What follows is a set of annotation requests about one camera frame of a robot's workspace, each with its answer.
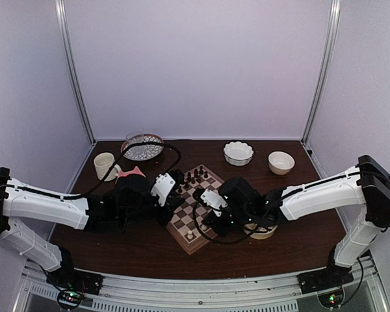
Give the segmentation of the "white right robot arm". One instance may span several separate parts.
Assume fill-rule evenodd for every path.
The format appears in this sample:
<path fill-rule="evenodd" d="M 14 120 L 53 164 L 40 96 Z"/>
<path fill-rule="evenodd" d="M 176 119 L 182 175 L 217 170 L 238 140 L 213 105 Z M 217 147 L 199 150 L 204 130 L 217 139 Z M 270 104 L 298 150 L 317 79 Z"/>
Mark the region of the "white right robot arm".
<path fill-rule="evenodd" d="M 267 234 L 280 224 L 321 211 L 360 205 L 361 212 L 346 236 L 333 248 L 328 267 L 320 273 L 333 287 L 381 231 L 390 228 L 390 174 L 371 156 L 355 166 L 307 184 L 277 188 L 261 195 L 244 178 L 231 178 L 217 191 L 197 188 L 193 198 L 211 209 L 203 221 L 225 237 L 231 229 Z"/>

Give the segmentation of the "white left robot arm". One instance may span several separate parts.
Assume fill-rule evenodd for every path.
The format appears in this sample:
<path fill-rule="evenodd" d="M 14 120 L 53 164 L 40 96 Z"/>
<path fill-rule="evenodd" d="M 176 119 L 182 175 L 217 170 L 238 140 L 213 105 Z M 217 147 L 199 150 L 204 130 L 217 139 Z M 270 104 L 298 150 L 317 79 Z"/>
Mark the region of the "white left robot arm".
<path fill-rule="evenodd" d="M 71 253 L 47 243 L 29 229 L 21 217 L 44 220 L 79 230 L 118 229 L 155 218 L 162 226 L 185 201 L 176 189 L 183 183 L 181 170 L 158 175 L 155 182 L 134 168 L 120 172 L 114 189 L 103 196 L 63 194 L 31 187 L 12 179 L 0 168 L 0 239 L 6 239 L 21 255 L 37 262 L 67 289 L 80 283 Z"/>

